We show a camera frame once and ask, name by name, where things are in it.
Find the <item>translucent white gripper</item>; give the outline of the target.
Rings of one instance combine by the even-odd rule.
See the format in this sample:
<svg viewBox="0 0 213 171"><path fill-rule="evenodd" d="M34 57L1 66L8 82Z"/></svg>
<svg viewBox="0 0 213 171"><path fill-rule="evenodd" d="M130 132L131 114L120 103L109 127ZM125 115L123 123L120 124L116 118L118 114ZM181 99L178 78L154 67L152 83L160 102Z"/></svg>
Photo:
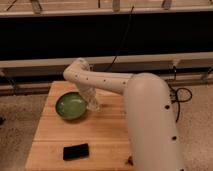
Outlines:
<svg viewBox="0 0 213 171"><path fill-rule="evenodd" d="M92 100L97 100L96 98L96 90L92 86L79 86L78 87L80 95L83 97L83 99L87 102L87 105Z"/></svg>

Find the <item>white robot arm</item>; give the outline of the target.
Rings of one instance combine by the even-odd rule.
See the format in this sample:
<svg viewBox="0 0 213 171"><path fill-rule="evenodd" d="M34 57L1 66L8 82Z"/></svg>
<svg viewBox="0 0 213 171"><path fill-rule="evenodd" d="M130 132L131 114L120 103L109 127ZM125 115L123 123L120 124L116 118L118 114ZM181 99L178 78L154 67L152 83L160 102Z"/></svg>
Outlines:
<svg viewBox="0 0 213 171"><path fill-rule="evenodd" d="M83 58L73 61L63 77L84 99L91 97L90 88L123 96L135 171L186 171L170 89L162 78L151 73L94 72Z"/></svg>

